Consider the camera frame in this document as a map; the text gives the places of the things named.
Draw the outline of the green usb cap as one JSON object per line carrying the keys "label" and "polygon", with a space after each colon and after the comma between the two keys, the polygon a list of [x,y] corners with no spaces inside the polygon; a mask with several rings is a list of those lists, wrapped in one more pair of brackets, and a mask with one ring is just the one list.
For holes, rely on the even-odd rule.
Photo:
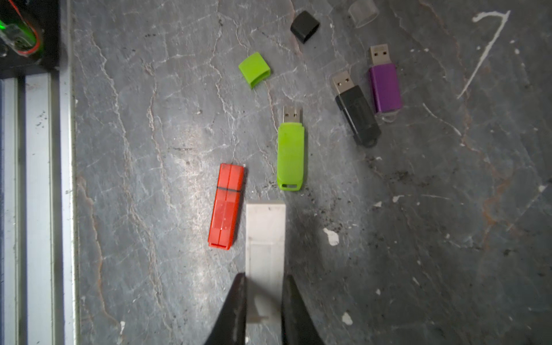
{"label": "green usb cap", "polygon": [[258,52],[243,60],[238,68],[251,89],[271,75],[270,66]]}

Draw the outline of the green usb drive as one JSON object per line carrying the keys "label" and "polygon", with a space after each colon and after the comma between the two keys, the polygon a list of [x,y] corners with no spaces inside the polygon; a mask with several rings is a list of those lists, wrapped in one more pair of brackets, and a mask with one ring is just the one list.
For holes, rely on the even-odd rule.
{"label": "green usb drive", "polygon": [[277,184],[282,191],[300,191],[303,185],[305,138],[302,109],[284,106],[277,132]]}

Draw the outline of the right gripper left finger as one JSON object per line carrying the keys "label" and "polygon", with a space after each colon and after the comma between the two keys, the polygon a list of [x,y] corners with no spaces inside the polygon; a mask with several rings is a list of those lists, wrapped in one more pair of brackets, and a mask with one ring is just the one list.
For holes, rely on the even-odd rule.
{"label": "right gripper left finger", "polygon": [[246,324],[247,277],[245,273],[238,273],[204,344],[245,345]]}

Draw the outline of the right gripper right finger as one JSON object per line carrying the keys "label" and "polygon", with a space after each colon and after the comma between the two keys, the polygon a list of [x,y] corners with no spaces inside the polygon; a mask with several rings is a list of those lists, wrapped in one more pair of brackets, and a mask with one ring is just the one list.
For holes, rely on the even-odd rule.
{"label": "right gripper right finger", "polygon": [[283,279],[281,327],[283,344],[323,345],[292,275]]}

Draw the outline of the black usb cap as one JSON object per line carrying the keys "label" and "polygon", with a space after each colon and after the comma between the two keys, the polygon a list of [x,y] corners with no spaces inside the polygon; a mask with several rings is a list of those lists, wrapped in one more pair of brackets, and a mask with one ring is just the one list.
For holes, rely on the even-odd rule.
{"label": "black usb cap", "polygon": [[296,39],[305,44],[317,31],[320,26],[318,21],[310,12],[302,11],[292,22],[290,31]]}

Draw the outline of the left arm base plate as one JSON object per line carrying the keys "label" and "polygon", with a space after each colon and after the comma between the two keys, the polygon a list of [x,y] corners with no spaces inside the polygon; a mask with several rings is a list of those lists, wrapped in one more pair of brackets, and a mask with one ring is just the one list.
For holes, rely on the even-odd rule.
{"label": "left arm base plate", "polygon": [[1,0],[2,79],[48,73],[59,57],[58,0]]}

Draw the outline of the white usb drive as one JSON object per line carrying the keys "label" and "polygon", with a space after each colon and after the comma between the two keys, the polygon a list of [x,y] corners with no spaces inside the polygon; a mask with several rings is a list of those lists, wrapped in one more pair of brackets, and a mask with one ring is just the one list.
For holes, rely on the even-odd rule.
{"label": "white usb drive", "polygon": [[280,328],[285,272],[286,205],[246,205],[247,324]]}

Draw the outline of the red usb drive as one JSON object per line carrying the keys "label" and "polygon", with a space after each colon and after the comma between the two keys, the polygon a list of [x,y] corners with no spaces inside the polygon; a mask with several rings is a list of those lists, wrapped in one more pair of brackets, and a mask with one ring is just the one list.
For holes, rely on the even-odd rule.
{"label": "red usb drive", "polygon": [[244,171],[241,165],[220,165],[208,234],[210,247],[229,250],[233,244]]}

